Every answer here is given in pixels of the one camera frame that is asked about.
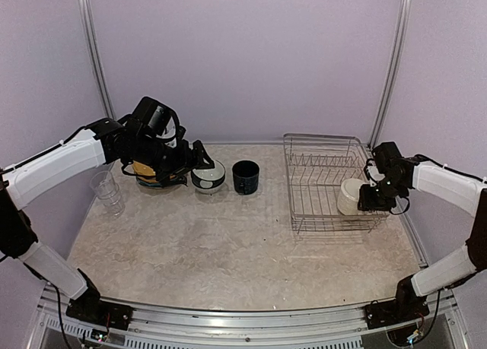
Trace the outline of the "dark teal bowl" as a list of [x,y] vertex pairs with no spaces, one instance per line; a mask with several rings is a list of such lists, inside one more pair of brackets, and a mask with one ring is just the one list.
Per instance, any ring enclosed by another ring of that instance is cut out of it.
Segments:
[[215,160],[214,164],[215,166],[210,169],[191,171],[192,184],[198,190],[209,191],[218,189],[224,183],[226,177],[224,165],[219,160]]

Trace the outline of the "white ceramic mug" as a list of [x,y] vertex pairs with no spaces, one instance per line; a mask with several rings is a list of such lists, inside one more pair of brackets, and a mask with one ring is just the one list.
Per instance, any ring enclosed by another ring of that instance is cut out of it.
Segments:
[[345,216],[363,215],[364,212],[358,209],[360,188],[365,181],[356,178],[345,179],[339,188],[337,198],[337,209],[340,214]]

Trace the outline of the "dark blue mug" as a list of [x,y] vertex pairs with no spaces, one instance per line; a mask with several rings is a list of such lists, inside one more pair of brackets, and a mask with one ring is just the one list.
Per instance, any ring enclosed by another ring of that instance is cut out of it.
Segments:
[[234,190],[239,195],[252,195],[259,185],[260,168],[251,160],[239,160],[232,166]]

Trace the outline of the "clear drinking glass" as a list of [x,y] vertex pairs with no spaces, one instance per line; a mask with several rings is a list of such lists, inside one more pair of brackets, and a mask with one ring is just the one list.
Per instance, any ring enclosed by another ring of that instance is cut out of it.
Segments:
[[102,205],[106,208],[107,212],[120,216],[125,210],[125,204],[120,190],[115,190],[110,194],[102,195],[98,197]]
[[100,199],[111,198],[117,191],[117,184],[109,170],[104,170],[95,174],[91,178],[89,186]]

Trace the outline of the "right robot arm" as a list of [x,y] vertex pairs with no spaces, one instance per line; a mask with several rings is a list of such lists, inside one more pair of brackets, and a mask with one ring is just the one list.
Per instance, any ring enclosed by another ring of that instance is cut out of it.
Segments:
[[400,280],[392,300],[365,307],[378,327],[428,313],[428,295],[453,288],[486,270],[486,180],[460,172],[423,154],[404,157],[394,143],[376,147],[364,167],[368,183],[359,189],[359,211],[391,212],[398,198],[415,195],[421,240],[430,249],[427,268]]

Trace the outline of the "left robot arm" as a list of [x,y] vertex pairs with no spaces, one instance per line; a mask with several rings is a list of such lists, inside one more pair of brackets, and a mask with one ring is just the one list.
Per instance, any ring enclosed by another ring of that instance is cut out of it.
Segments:
[[152,167],[158,182],[170,181],[194,169],[214,167],[201,141],[189,144],[185,128],[161,138],[168,121],[145,121],[126,115],[119,121],[105,118],[80,127],[66,140],[1,171],[1,251],[24,266],[57,293],[69,297],[67,314],[91,323],[104,323],[111,311],[130,313],[127,305],[102,301],[91,279],[43,243],[33,231],[25,208],[40,195],[86,170],[121,160],[127,167],[137,161]]

